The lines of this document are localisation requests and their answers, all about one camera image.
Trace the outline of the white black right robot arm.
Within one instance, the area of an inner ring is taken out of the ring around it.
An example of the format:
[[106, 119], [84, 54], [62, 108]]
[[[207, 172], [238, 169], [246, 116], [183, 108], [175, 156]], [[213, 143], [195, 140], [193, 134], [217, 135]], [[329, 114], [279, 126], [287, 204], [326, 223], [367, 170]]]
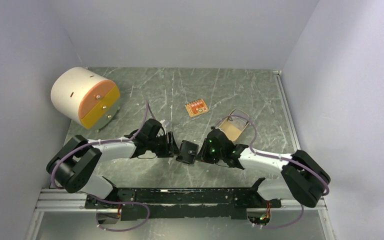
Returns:
[[262, 207], [274, 199], [295, 199], [314, 208], [329, 193], [331, 178], [304, 150], [282, 154], [256, 150], [250, 145], [234, 143], [218, 128], [213, 128], [202, 143], [196, 159], [208, 164], [224, 162], [229, 168], [257, 170], [276, 176], [263, 180], [250, 193], [250, 202]]

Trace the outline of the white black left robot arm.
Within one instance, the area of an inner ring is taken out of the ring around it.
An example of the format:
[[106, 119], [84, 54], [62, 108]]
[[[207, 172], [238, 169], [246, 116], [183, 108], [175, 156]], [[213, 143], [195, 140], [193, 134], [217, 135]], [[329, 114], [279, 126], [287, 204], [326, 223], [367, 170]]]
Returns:
[[46, 171], [51, 182], [68, 193], [87, 193], [112, 208], [118, 203], [119, 189], [106, 177], [96, 175], [96, 166], [99, 162], [138, 158], [148, 151], [157, 158], [179, 156], [174, 135], [165, 126], [150, 118], [139, 129], [115, 139], [92, 140], [75, 135], [49, 161]]

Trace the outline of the black leather card holder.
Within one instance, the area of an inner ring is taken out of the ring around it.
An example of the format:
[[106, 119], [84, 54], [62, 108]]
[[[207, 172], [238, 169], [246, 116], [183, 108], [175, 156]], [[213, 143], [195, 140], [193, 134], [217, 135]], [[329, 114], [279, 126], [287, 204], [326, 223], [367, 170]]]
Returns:
[[179, 152], [175, 160], [183, 164], [193, 165], [198, 151], [198, 144], [183, 140], [180, 144]]

